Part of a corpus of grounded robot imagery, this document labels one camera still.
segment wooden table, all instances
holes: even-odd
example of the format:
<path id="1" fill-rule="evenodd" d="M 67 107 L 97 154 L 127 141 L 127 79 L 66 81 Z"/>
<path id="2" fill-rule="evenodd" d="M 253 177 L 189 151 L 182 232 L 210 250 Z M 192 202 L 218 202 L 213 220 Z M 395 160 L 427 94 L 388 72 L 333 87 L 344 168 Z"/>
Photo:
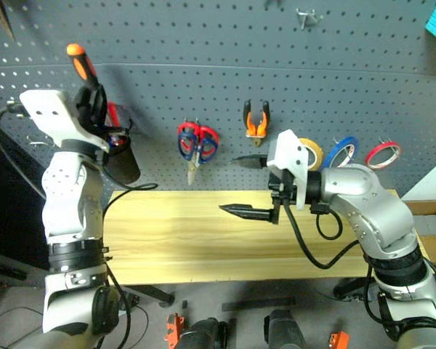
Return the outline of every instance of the wooden table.
<path id="1" fill-rule="evenodd" d="M 367 265 L 359 246 L 331 269 L 321 270 L 303 255 L 283 209 L 279 225 L 272 225 L 233 216 L 221 210 L 221 204 L 269 209 L 270 192 L 144 191 L 129 193 L 117 201 L 105 218 L 104 242 L 113 255 L 110 266 L 119 283 L 366 275 Z M 293 208 L 293 213 L 306 244 L 321 262 L 328 262 L 355 239 L 344 219 L 342 236 L 327 241 L 318 235 L 315 215 L 310 214 L 308 206 L 303 211 Z M 320 221 L 325 234 L 337 232 L 332 216 L 322 216 Z"/>

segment red-handled scissors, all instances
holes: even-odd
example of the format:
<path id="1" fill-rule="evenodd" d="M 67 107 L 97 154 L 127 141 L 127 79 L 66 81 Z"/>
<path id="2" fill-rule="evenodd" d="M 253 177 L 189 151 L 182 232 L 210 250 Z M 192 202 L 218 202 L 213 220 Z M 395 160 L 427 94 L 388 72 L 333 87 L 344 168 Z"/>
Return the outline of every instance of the red-handled scissors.
<path id="1" fill-rule="evenodd" d="M 211 127 L 185 121 L 177 128 L 177 144 L 182 157 L 188 161 L 187 183 L 191 185 L 196 169 L 217 153 L 219 135 Z"/>

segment pegboard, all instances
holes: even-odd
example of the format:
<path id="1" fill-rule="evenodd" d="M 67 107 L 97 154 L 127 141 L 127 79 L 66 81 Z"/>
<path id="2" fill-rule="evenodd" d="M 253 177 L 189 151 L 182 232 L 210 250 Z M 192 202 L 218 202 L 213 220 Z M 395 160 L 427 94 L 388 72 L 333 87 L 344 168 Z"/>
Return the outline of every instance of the pegboard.
<path id="1" fill-rule="evenodd" d="M 360 141 L 356 162 L 383 140 L 404 154 L 377 171 L 403 195 L 436 165 L 436 39 L 424 25 L 435 3 L 402 1 L 8 1 L 17 41 L 0 27 L 0 108 L 27 89 L 81 82 L 65 55 L 86 47 L 109 100 L 134 120 L 140 182 L 162 190 L 266 188 L 266 170 L 229 165 L 266 153 L 284 129 L 329 152 L 334 138 Z M 301 30 L 295 9 L 323 19 Z M 244 100 L 254 114 L 270 102 L 269 137 L 245 138 Z M 176 128 L 198 119 L 222 138 L 217 157 L 186 182 Z M 44 166 L 54 150 L 29 120 L 8 116 L 5 131 Z"/>

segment orange pliers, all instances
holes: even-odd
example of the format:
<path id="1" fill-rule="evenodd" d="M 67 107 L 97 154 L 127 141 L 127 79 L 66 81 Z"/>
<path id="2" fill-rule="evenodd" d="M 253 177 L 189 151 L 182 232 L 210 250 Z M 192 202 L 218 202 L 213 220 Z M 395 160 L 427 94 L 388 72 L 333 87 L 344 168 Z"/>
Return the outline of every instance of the orange pliers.
<path id="1" fill-rule="evenodd" d="M 259 147 L 262 144 L 262 139 L 267 136 L 268 126 L 270 125 L 270 104 L 268 101 L 263 102 L 262 106 L 262 120 L 260 120 L 260 124 L 256 126 L 252 122 L 252 111 L 250 100 L 247 100 L 244 103 L 244 125 L 246 125 L 247 131 L 246 136 L 252 138 L 254 141 L 254 145 Z"/>

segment tape roll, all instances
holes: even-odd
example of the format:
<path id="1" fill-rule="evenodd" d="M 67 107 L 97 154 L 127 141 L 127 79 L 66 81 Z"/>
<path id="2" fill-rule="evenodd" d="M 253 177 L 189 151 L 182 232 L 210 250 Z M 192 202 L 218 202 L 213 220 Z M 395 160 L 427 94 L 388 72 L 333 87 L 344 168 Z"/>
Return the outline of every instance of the tape roll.
<path id="1" fill-rule="evenodd" d="M 321 162 L 323 161 L 323 150 L 313 140 L 309 140 L 308 138 L 299 138 L 299 140 L 315 158 L 311 164 L 308 164 L 308 169 L 310 171 L 316 171 L 318 168 L 320 168 Z"/>
<path id="2" fill-rule="evenodd" d="M 373 157 L 383 151 L 384 149 L 391 148 L 394 154 L 387 159 L 386 161 L 383 161 L 379 164 L 370 164 Z M 390 164 L 392 164 L 394 161 L 397 160 L 397 158 L 402 153 L 402 148 L 400 147 L 399 143 L 394 141 L 384 142 L 380 145 L 377 145 L 375 148 L 371 149 L 370 153 L 365 158 L 366 166 L 370 169 L 383 169 L 385 167 L 388 167 Z"/>
<path id="3" fill-rule="evenodd" d="M 322 169 L 326 167 L 331 167 L 333 165 L 333 161 L 340 153 L 347 151 L 347 155 L 345 159 L 342 161 L 338 167 L 343 167 L 351 162 L 352 158 L 357 154 L 358 151 L 358 140 L 355 137 L 345 137 L 343 140 L 338 142 L 333 149 L 328 153 L 325 157 L 325 161 L 321 165 Z"/>

